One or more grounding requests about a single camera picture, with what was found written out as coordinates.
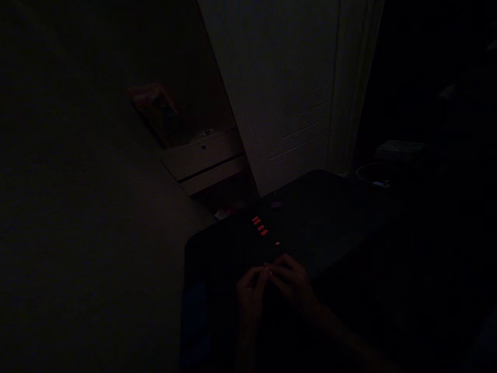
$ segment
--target door panel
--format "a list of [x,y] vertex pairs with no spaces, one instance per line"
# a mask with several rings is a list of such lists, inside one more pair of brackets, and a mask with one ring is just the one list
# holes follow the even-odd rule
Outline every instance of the door panel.
[[199,0],[261,195],[326,168],[337,4]]

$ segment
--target wooden drawer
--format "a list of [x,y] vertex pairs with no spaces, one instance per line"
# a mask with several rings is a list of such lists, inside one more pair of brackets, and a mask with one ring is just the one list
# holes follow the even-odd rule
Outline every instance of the wooden drawer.
[[176,181],[182,181],[241,153],[242,140],[238,131],[232,128],[183,146],[161,150],[159,157]]

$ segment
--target dark table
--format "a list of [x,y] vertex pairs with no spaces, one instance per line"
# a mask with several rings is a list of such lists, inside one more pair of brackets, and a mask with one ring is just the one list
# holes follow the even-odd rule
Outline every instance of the dark table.
[[[272,209],[272,202],[281,207]],[[185,248],[185,288],[205,281],[217,369],[232,366],[235,285],[249,267],[286,252],[315,279],[392,222],[400,210],[400,202],[387,190],[312,171],[193,236]],[[269,231],[265,237],[252,223],[255,216]],[[268,307],[277,317],[278,304]]]

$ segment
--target wall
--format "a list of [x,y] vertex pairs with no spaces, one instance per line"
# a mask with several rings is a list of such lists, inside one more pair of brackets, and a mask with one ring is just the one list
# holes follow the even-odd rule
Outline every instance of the wall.
[[232,120],[209,104],[225,93],[196,4],[178,3],[3,7],[2,365],[175,369],[183,247],[211,218],[153,156],[125,88],[158,80],[188,114]]

